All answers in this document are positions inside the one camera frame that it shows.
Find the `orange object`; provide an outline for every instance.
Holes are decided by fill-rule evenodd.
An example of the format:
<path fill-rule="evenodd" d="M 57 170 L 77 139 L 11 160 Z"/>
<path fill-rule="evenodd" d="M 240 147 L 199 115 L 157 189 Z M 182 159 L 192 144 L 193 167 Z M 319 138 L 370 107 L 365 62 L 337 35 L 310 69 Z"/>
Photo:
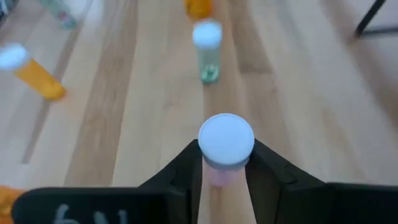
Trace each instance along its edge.
<path fill-rule="evenodd" d="M 22 190 L 0 186 L 0 224 L 14 223 L 11 218 L 11 208 L 22 193 Z"/>
<path fill-rule="evenodd" d="M 65 94 L 62 84 L 32 59 L 21 44 L 9 44 L 0 50 L 0 69 L 14 72 L 48 100 L 60 99 Z"/>
<path fill-rule="evenodd" d="M 185 0 L 187 14 L 193 19 L 204 19 L 210 16 L 212 0 Z"/>

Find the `wooden floor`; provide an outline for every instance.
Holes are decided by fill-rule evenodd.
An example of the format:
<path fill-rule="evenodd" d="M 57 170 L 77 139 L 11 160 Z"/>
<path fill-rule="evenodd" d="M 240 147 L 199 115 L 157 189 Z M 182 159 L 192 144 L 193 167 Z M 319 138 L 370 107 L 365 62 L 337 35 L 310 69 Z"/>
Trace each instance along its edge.
<path fill-rule="evenodd" d="M 398 185 L 383 106 L 398 102 L 381 103 L 322 1 L 214 1 L 222 74 L 204 86 L 182 0 L 70 1 L 74 30 L 21 0 L 0 43 L 25 44 L 68 93 L 49 103 L 0 74 L 0 184 L 137 186 L 228 112 L 321 180 Z M 243 172 L 223 190 L 204 178 L 199 223 L 255 223 Z"/>

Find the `black metal leg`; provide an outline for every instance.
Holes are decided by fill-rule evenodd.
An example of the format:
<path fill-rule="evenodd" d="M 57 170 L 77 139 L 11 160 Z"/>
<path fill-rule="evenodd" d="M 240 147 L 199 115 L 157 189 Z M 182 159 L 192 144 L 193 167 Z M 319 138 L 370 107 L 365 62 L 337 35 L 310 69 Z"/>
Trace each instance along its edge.
<path fill-rule="evenodd" d="M 370 8 L 368 13 L 363 17 L 362 21 L 357 26 L 355 30 L 355 34 L 357 36 L 362 35 L 365 28 L 372 21 L 373 17 L 377 14 L 377 12 L 380 10 L 384 3 L 386 3 L 386 0 L 376 0 L 376 2 L 374 2 L 372 8 Z"/>

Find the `white bottle cap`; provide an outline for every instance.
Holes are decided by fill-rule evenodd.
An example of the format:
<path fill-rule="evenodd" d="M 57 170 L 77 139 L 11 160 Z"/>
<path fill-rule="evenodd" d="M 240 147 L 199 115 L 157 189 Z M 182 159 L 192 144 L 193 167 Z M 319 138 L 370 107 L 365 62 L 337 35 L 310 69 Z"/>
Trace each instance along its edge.
<path fill-rule="evenodd" d="M 17 70 L 29 60 L 30 53 L 21 44 L 7 44 L 0 48 L 0 70 Z"/>
<path fill-rule="evenodd" d="M 239 170 L 249 161 L 254 147 L 250 125 L 235 114 L 218 114 L 201 126 L 199 147 L 206 162 L 219 170 Z"/>
<path fill-rule="evenodd" d="M 216 49 L 223 39 L 223 27 L 214 20 L 197 22 L 193 28 L 192 39 L 199 49 Z"/>

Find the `clear pill bottle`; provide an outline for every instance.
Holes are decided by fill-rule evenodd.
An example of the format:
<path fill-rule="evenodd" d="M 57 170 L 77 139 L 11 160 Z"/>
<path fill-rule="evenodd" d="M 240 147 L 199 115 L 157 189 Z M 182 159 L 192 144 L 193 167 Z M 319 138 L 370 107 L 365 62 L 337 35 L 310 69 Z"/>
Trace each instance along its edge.
<path fill-rule="evenodd" d="M 250 125 L 235 114 L 218 114 L 205 121 L 199 130 L 199 147 L 207 164 L 212 185 L 224 187 L 239 177 L 254 147 Z"/>
<path fill-rule="evenodd" d="M 217 82 L 220 76 L 220 46 L 223 39 L 221 24 L 211 19 L 197 22 L 193 28 L 192 39 L 197 49 L 202 82 Z"/>

